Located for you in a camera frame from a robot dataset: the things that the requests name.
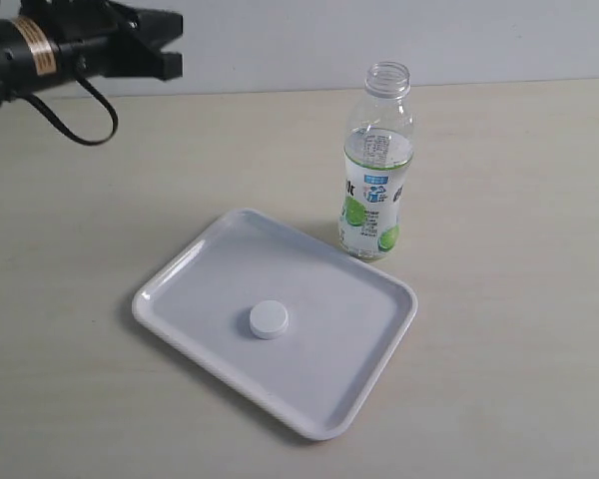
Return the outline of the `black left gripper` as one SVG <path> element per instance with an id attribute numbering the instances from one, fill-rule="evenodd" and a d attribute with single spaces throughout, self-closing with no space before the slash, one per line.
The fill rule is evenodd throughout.
<path id="1" fill-rule="evenodd" d="M 183 55 L 165 47 L 183 36 L 183 16 L 116 1 L 22 1 L 19 14 L 46 34 L 57 69 L 71 78 L 183 76 Z"/>

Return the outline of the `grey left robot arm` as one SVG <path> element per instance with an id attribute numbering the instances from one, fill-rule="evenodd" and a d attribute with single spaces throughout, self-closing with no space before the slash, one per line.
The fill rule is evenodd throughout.
<path id="1" fill-rule="evenodd" d="M 182 37 L 173 11 L 115 1 L 23 1 L 0 19 L 0 107 L 80 79 L 177 79 L 183 57 L 166 51 Z"/>

